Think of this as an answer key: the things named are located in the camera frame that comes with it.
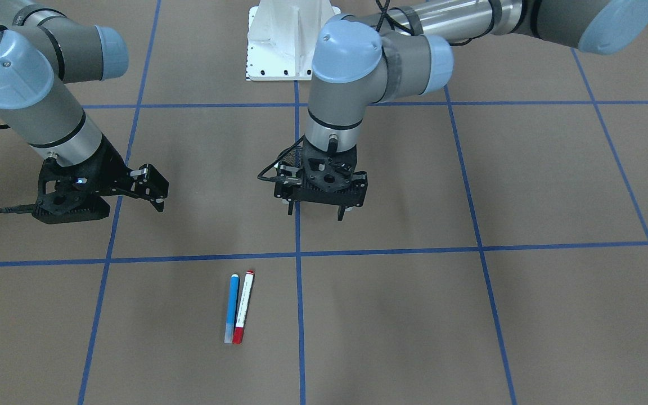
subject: blue marker cap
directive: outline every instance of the blue marker cap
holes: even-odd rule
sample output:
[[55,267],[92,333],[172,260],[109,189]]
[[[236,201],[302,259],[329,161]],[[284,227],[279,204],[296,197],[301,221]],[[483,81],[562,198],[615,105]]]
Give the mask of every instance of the blue marker cap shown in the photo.
[[239,295],[239,276],[232,274],[229,279],[229,305],[227,305],[227,326],[224,329],[224,343],[232,343],[234,323],[236,323],[236,302]]

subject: white marker with red cap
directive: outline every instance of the white marker with red cap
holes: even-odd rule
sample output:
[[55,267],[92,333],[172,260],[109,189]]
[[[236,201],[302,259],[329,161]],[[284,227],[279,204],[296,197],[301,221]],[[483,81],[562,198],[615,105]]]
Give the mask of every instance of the white marker with red cap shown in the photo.
[[232,339],[232,343],[234,344],[241,344],[241,340],[244,338],[244,321],[246,320],[246,310],[249,307],[249,295],[252,284],[254,284],[254,270],[249,270],[244,276],[244,287],[242,288],[241,300],[239,301],[239,311],[236,314],[234,339]]

